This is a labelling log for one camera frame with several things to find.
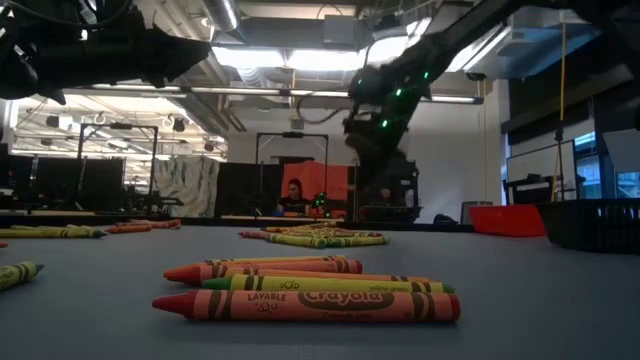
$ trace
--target red box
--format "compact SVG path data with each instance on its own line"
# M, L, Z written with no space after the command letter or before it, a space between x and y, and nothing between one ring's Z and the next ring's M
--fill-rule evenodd
M477 233L513 237L547 235L535 205L475 206L469 210Z

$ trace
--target crayon tip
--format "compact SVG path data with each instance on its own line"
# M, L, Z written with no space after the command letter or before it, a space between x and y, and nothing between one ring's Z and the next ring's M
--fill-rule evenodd
M209 279L202 282L202 287L211 290L231 290L232 277Z
M456 321L460 318L460 300L454 294L449 294L449 300L451 300L451 309L453 310L453 321Z
M442 291L446 294L455 294L456 291L453 289L453 286L442 284Z
M191 285L200 285L200 267L184 266L164 272L164 277L169 281L176 281Z
M189 304L187 304L185 295L186 294L158 298L153 300L151 306L159 310L187 316Z

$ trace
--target woman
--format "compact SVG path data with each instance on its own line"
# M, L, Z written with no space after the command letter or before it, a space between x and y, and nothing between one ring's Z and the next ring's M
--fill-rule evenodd
M289 196L278 201L278 212L293 212L309 216L311 201L302 197L302 183L300 180L289 180Z

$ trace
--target black crate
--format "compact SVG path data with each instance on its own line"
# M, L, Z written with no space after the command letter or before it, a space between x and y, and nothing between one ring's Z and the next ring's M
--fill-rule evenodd
M538 204L552 243L583 251L640 254L640 199Z

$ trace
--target gray table surface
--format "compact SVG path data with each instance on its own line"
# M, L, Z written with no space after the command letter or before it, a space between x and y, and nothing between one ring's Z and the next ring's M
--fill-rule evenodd
M44 263L0 293L0 359L639 359L640 257L545 239L390 232L389 246L314 250L239 239L238 228L9 240L0 264ZM370 273L453 285L455 325L213 323L155 310L185 292L165 269L205 258L345 254Z

